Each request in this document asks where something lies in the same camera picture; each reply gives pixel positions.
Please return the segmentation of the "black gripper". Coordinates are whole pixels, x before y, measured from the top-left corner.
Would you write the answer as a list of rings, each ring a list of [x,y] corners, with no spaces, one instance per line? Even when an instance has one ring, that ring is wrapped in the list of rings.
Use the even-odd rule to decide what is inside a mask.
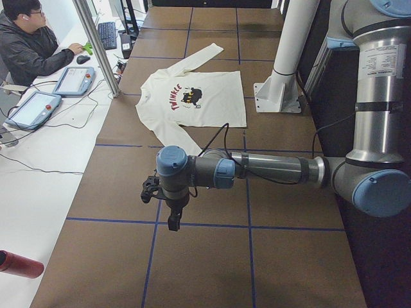
[[[170,231],[180,230],[180,218],[182,217],[183,209],[189,202],[189,195],[177,200],[166,200],[167,206],[171,209],[171,215],[168,218],[168,229]]]

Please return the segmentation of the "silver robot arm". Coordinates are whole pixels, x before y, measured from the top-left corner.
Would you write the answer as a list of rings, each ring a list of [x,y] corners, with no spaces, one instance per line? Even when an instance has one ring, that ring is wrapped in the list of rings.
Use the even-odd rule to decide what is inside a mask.
[[[167,146],[156,156],[157,176],[144,182],[141,199],[166,202],[171,231],[180,228],[190,189],[229,189],[235,178],[251,176],[283,185],[330,186],[368,215],[398,214],[410,204],[410,177],[398,169],[403,163],[398,133],[409,40],[409,1],[332,1],[328,49],[359,50],[352,150],[343,158],[306,159],[209,148],[192,156]]]

